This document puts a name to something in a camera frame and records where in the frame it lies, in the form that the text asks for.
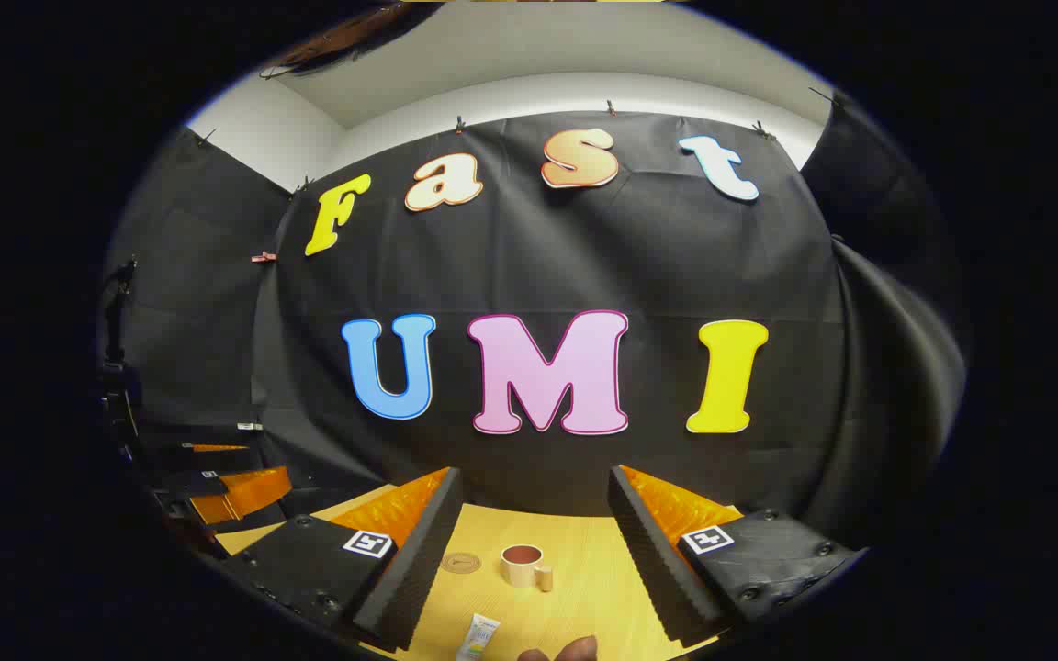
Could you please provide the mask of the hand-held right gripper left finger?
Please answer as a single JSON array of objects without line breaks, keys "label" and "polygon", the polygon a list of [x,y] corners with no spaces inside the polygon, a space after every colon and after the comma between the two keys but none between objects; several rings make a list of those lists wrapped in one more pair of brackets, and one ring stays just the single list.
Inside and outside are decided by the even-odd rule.
[{"label": "hand-held right gripper left finger", "polygon": [[462,504],[459,469],[436,470],[335,518],[278,524],[219,567],[341,644],[407,650]]}]

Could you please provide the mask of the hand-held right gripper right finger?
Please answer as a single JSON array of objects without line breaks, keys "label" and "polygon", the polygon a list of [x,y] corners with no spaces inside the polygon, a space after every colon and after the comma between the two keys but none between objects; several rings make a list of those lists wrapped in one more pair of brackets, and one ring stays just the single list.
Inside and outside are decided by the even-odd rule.
[{"label": "hand-held right gripper right finger", "polygon": [[865,556],[778,508],[719,504],[626,465],[610,469],[606,499],[665,635],[685,645],[770,627]]}]

